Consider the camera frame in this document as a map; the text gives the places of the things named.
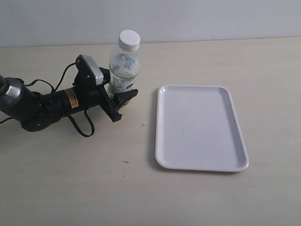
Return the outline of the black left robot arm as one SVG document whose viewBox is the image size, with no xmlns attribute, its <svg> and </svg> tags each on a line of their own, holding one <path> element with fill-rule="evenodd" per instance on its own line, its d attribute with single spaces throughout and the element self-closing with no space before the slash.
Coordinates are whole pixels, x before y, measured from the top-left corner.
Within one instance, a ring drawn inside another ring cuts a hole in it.
<svg viewBox="0 0 301 226">
<path fill-rule="evenodd" d="M 28 132 L 41 131 L 50 125 L 67 117 L 82 136 L 83 133 L 72 114 L 83 112 L 87 118 L 91 132 L 95 127 L 87 110 L 100 106 L 113 122 L 121 120 L 119 109 L 138 94 L 137 89 L 114 94 L 110 98 L 105 85 L 111 80 L 110 71 L 99 67 L 88 55 L 79 55 L 74 66 L 78 73 L 72 87 L 58 90 L 52 87 L 49 94 L 41 94 L 28 89 L 36 83 L 25 84 L 20 78 L 0 78 L 0 110 L 9 119 L 20 122 L 21 127 Z"/>
</svg>

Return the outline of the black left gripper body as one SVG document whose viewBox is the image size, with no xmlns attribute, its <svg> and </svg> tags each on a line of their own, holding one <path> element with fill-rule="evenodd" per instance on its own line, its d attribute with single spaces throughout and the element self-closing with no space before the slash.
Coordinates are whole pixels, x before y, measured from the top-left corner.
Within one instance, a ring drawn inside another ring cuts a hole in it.
<svg viewBox="0 0 301 226">
<path fill-rule="evenodd" d="M 76 59 L 75 65 L 78 69 L 78 73 L 74 79 L 73 86 L 80 106 L 87 110 L 99 105 L 112 122 L 121 120 L 122 115 L 114 107 L 114 104 L 111 102 L 111 99 L 105 90 L 104 86 L 107 83 L 96 85 L 95 77 L 88 70 L 81 58 Z"/>
</svg>

